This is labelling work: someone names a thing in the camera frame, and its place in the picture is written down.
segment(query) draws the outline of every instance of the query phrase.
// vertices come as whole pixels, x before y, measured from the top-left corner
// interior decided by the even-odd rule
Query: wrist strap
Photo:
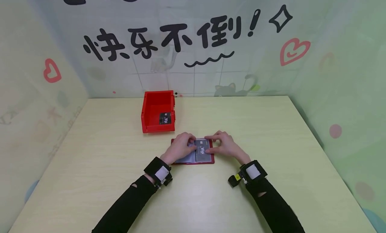
[[[244,184],[250,184],[252,182],[258,182],[267,175],[267,172],[265,172],[259,162],[254,160],[248,164],[241,165],[240,172],[229,177],[228,182],[232,187],[235,187],[241,180],[243,180]]]
[[[155,157],[144,169],[144,172],[153,178],[158,188],[161,188],[161,185],[167,186],[173,180],[170,170],[171,167],[158,157]]]

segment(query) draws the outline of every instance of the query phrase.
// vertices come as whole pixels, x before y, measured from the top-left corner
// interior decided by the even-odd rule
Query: wall
[[[325,15],[336,3],[29,1],[41,10],[71,62],[79,66],[77,71],[90,96],[97,98],[138,97],[146,90],[166,89],[182,96],[285,94],[307,57],[304,50],[287,58],[287,52],[293,52],[288,42],[294,38],[307,41],[308,50],[317,40],[320,27],[327,23]],[[185,28],[178,33],[179,42],[172,38],[168,42],[170,32],[162,30],[179,26]],[[145,43],[149,41],[150,52],[141,36]],[[207,63],[191,67],[195,61]]]
[[[340,0],[289,92],[378,232],[386,232],[386,0]],[[343,18],[351,8],[350,17]]]
[[[0,0],[0,25],[0,232],[5,233],[88,96],[26,0]]]
[[[289,95],[386,231],[385,0],[28,1],[91,97]]]

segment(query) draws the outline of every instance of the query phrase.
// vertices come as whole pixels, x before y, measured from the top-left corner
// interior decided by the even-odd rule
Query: red plastic bin
[[[175,130],[176,115],[173,91],[147,91],[142,106],[142,132],[168,132]]]

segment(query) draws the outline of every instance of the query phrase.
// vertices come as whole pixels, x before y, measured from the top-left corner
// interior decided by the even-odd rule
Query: wavy line drawing
[[[188,65],[188,64],[186,64],[186,63],[184,63],[184,65],[186,66],[186,67],[193,67],[193,66],[195,66],[195,65],[200,65],[200,66],[203,66],[203,65],[205,65],[206,63],[208,63],[209,61],[211,61],[211,62],[218,62],[221,58],[229,58],[229,57],[231,57],[231,56],[233,56],[233,54],[234,54],[235,52],[234,51],[232,51],[228,56],[226,56],[226,55],[224,55],[223,53],[221,53],[220,55],[219,55],[219,57],[216,59],[216,60],[213,60],[213,58],[208,58],[206,61],[204,61],[204,62],[199,62],[199,61],[195,61],[192,65]]]

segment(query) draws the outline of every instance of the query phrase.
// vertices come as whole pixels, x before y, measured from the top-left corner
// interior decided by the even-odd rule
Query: table surface
[[[259,160],[306,232],[374,232],[287,96],[176,98],[176,131],[142,134],[141,98],[89,99],[10,233],[91,232],[143,169],[187,131],[227,131]],[[234,159],[173,166],[129,232],[270,232]]]

